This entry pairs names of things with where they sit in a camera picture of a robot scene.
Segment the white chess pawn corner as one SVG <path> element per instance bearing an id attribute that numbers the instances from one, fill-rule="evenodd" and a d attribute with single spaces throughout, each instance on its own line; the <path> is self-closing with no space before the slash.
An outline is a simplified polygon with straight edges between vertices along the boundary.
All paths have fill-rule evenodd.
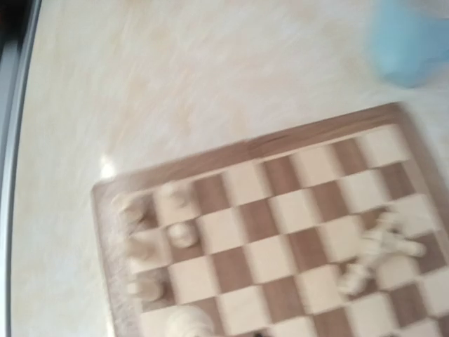
<path id="1" fill-rule="evenodd" d="M 161 187 L 161 198 L 171 212 L 185 212 L 191 204 L 191 185 L 185 182 L 170 181 Z"/>

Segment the wooden chess board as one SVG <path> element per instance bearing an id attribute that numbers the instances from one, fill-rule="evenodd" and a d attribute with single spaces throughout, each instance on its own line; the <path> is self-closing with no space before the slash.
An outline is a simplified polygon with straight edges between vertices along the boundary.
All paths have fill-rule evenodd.
<path id="1" fill-rule="evenodd" d="M 191 185 L 188 211 L 161 198 Z M 447 336 L 448 188 L 413 118 L 390 103 L 244 140 L 93 187 L 114 336 L 163 336 L 194 305 L 220 336 Z M 399 214 L 422 257 L 388 257 L 355 296 L 339 290 L 365 231 Z M 197 243 L 173 246 L 189 223 Z M 164 294 L 130 296 L 131 281 Z"/>

